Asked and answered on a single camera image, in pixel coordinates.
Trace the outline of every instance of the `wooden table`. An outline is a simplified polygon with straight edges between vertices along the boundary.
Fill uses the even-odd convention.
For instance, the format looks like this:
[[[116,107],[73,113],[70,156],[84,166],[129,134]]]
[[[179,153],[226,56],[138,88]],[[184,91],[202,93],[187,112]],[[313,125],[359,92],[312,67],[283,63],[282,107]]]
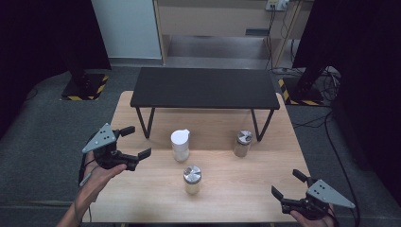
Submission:
[[[121,95],[113,129],[140,126],[130,107],[131,97],[132,92]],[[244,158],[234,156],[232,149],[238,131],[253,130],[251,111],[157,109],[151,138],[138,131],[118,140],[117,147],[123,153],[136,155],[152,148],[152,154],[136,171],[124,171],[108,183],[91,205],[92,222],[294,221],[281,213],[270,188],[274,185],[289,199],[304,198],[306,185],[292,176],[292,169],[309,173],[286,106],[278,97],[281,107],[274,113],[264,140],[254,139]],[[267,112],[255,110],[256,115],[266,116]],[[191,131],[190,156],[181,164],[174,160],[170,145],[170,134],[178,129]],[[188,165],[202,171],[200,193],[195,196],[184,191],[183,170]],[[88,213],[83,221],[89,221]]]

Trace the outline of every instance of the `gray gripper mount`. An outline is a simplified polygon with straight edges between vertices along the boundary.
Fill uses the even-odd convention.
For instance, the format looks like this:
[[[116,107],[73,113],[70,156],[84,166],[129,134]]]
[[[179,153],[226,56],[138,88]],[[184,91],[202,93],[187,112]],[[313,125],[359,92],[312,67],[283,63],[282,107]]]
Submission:
[[[355,205],[323,180],[318,180],[307,189],[307,194],[322,202],[355,208]]]
[[[111,144],[116,140],[112,127],[106,123],[97,134],[88,142],[88,144],[83,148],[82,153],[87,153],[91,150],[102,148],[106,145]]]

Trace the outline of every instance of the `equipment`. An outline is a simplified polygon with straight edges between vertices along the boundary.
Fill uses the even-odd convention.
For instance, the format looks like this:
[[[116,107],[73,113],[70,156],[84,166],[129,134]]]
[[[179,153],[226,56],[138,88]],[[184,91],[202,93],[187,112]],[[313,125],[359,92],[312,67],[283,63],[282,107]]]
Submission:
[[[110,169],[120,164],[127,165],[127,170],[135,171],[136,166],[141,160],[148,158],[151,154],[151,148],[138,153],[138,156],[123,154],[117,149],[118,137],[126,136],[135,132],[134,126],[129,126],[123,130],[112,131],[109,124],[105,124],[88,142],[82,153],[93,150],[95,160],[98,165]]]
[[[348,208],[355,208],[355,205],[352,202],[343,197],[342,194],[337,192],[323,180],[315,180],[306,177],[304,173],[297,169],[292,171],[292,175],[298,178],[301,182],[307,183],[308,189],[306,191],[306,198],[298,201],[284,199],[283,194],[272,185],[271,194],[281,202],[283,214],[289,214],[291,210],[295,210],[307,219],[317,220],[322,219],[329,214],[329,203]]]

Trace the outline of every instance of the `can lid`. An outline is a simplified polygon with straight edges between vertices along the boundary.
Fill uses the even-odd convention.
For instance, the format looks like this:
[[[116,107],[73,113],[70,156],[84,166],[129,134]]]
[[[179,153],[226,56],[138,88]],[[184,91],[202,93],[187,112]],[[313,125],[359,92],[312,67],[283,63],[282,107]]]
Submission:
[[[201,181],[201,169],[197,166],[188,166],[183,170],[183,179],[189,184]]]
[[[240,131],[236,137],[236,141],[242,145],[249,145],[252,141],[252,133],[250,131]]]

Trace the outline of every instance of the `yellow and black hazard tape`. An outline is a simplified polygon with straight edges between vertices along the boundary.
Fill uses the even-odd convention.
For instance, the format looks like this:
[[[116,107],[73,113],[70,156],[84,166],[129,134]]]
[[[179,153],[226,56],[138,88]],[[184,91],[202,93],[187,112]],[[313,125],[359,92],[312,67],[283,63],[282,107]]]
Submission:
[[[289,96],[286,84],[282,79],[278,80],[280,84],[281,91],[283,92],[284,102],[286,105],[301,105],[301,106],[321,106],[323,105],[322,101],[313,101],[313,100],[297,100],[294,101]]]
[[[100,94],[103,92],[104,86],[106,86],[106,82],[108,79],[109,76],[104,75],[103,80],[101,81],[95,96],[61,96],[60,100],[72,100],[72,101],[97,100],[100,97]]]

